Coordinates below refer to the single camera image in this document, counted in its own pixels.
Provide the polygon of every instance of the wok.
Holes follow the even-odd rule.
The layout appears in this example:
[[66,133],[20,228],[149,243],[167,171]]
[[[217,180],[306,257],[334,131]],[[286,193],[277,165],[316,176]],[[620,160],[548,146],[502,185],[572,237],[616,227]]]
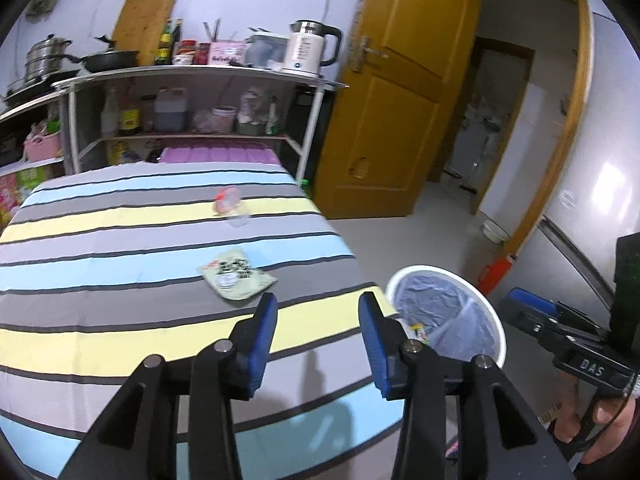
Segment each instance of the wok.
[[92,73],[138,66],[136,59],[138,55],[137,50],[117,50],[115,41],[110,40],[106,36],[95,39],[107,43],[109,45],[108,49],[84,57],[72,56],[71,54],[63,54],[62,56],[66,57],[72,63],[81,63],[87,71]]

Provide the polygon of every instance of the electric kettle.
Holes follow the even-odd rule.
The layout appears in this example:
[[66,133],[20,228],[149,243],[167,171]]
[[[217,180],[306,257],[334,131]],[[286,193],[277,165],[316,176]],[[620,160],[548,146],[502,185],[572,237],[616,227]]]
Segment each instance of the electric kettle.
[[[342,31],[339,28],[307,20],[298,20],[289,27],[292,35],[287,41],[283,72],[317,75],[321,66],[337,61],[342,44]],[[336,41],[334,54],[330,59],[322,60],[325,36],[335,36]]]

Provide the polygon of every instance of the bed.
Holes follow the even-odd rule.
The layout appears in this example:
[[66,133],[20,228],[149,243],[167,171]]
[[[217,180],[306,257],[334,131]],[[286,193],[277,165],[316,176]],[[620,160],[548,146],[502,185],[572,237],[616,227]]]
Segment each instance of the bed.
[[[212,212],[238,186],[242,226]],[[277,278],[262,387],[234,402],[245,480],[389,478],[402,402],[372,384],[357,299],[372,290],[326,219],[275,164],[140,162],[45,182],[0,237],[0,428],[40,478],[56,478],[142,359],[195,355],[251,314],[197,267],[240,246]],[[187,479],[188,398],[177,475]]]

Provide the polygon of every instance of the trash can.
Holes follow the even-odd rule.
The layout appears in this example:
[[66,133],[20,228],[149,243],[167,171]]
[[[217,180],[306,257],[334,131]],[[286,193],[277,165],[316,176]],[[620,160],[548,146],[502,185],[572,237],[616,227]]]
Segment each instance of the trash can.
[[391,277],[385,295],[400,313],[407,335],[423,340],[439,355],[470,361],[487,354],[500,368],[504,365],[507,343],[494,308],[453,272],[405,267]]

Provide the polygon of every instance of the finger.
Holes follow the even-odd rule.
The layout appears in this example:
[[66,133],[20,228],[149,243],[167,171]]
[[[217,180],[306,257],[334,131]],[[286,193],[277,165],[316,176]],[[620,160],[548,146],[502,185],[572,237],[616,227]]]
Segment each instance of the finger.
[[559,416],[556,419],[554,435],[561,442],[571,442],[578,433],[580,433],[580,418],[577,413],[569,416]]
[[579,394],[578,379],[560,372],[559,384],[560,410],[556,418],[554,435],[561,442],[571,442],[580,432],[580,418],[577,414]]
[[[623,399],[603,399],[597,403],[593,413],[593,420],[597,424],[607,424],[618,412]],[[631,428],[636,400],[629,399],[622,412],[604,431],[597,441],[582,456],[583,464],[590,464],[608,455],[618,448]]]

